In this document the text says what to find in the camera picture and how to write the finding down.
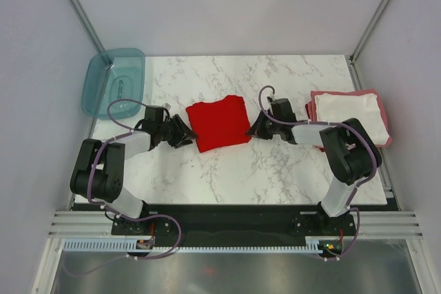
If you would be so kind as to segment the red t shirt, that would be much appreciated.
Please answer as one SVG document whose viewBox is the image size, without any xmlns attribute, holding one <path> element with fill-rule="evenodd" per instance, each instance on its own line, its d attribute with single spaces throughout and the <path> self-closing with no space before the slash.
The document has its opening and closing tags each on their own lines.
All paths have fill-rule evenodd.
<svg viewBox="0 0 441 294">
<path fill-rule="evenodd" d="M 250 129 L 243 97 L 228 95 L 213 103 L 199 102 L 186 108 L 201 153 L 248 143 Z"/>
</svg>

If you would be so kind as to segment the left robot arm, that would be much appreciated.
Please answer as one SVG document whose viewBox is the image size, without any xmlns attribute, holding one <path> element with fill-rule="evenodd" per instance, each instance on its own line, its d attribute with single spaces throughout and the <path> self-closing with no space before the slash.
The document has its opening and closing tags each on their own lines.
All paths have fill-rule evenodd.
<svg viewBox="0 0 441 294">
<path fill-rule="evenodd" d="M 105 141 L 88 138 L 82 142 L 70 191 L 125 217 L 133 232 L 144 234 L 151 227 L 151 217 L 143 213 L 145 202 L 124 187 L 125 161 L 152 151 L 162 142 L 178 149 L 197 138 L 178 114 L 171 116 L 165 107 L 147 106 L 144 118 L 127 133 Z"/>
</svg>

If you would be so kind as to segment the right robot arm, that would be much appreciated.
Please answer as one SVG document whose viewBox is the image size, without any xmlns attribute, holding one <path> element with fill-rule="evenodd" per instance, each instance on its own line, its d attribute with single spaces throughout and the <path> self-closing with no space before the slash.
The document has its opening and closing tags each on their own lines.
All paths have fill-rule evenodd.
<svg viewBox="0 0 441 294">
<path fill-rule="evenodd" d="M 311 145 L 324 149 L 334 175 L 327 194 L 319 203 L 316 228 L 329 235 L 340 227 L 340 218 L 347 213 L 359 186 L 371 180 L 382 164 L 380 153 L 357 118 L 341 123 L 296 120 L 286 98 L 270 99 L 271 108 L 261 110 L 247 131 L 253 138 L 271 140 L 279 135 L 292 145 Z"/>
</svg>

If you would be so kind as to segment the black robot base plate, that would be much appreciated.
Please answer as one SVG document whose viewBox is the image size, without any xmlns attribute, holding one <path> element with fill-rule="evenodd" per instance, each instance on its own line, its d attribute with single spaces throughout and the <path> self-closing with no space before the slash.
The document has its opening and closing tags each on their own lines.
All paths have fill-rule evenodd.
<svg viewBox="0 0 441 294">
<path fill-rule="evenodd" d="M 346 239 L 359 234 L 362 211 L 390 211 L 363 206 L 334 220 L 316 205 L 151 204 L 143 221 L 119 220 L 84 204 L 75 211 L 100 211 L 111 221 L 112 235 L 151 235 L 170 246 L 188 244 L 294 244 L 308 237 Z"/>
</svg>

